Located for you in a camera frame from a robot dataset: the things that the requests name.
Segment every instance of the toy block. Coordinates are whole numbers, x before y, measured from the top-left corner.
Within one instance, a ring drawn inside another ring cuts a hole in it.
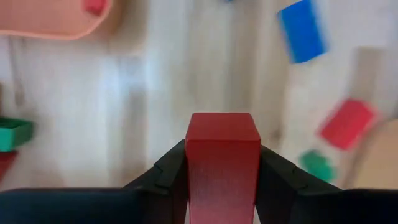
[[[106,0],[83,0],[83,7],[86,12],[100,16],[106,7]]]
[[[260,151],[250,114],[192,115],[185,138],[191,224],[253,223]]]
[[[318,150],[309,150],[300,157],[300,163],[309,173],[325,182],[331,182],[335,178],[335,170],[330,165],[328,158]]]
[[[0,181],[6,175],[7,170],[11,167],[16,157],[16,151],[0,153]]]
[[[29,141],[33,123],[19,119],[0,118],[0,152],[9,152]]]
[[[326,52],[311,0],[286,7],[278,17],[293,63],[303,63]]]
[[[374,111],[365,102],[348,99],[328,119],[320,136],[332,146],[348,150],[365,133],[374,118]]]

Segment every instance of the beige object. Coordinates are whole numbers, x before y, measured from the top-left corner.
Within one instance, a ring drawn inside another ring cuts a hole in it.
[[[83,9],[83,0],[0,0],[0,34],[75,40],[107,37],[120,21],[121,0],[108,0],[102,15]]]
[[[398,119],[375,131],[359,156],[350,188],[398,189]]]

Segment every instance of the blue block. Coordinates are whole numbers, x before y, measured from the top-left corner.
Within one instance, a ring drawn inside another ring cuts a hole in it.
[[[302,0],[278,13],[293,63],[302,63],[326,52],[311,0]]]

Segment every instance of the red wooden block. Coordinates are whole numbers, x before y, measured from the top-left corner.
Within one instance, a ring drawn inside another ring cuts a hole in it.
[[[185,138],[191,224],[252,224],[261,139],[247,113],[196,113]]]
[[[348,99],[328,120],[320,136],[331,145],[348,150],[364,134],[374,117],[374,111],[366,103]]]
[[[10,168],[16,157],[16,151],[0,152],[0,181],[4,175],[6,175],[7,170]]]
[[[100,16],[106,7],[106,0],[83,0],[83,7],[86,12]]]

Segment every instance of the green block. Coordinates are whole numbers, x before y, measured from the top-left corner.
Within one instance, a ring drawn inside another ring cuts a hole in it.
[[[316,149],[307,151],[302,155],[300,163],[309,174],[325,182],[331,182],[335,178],[335,170],[330,165],[329,160]]]
[[[0,117],[0,152],[9,152],[29,141],[33,136],[33,123]]]

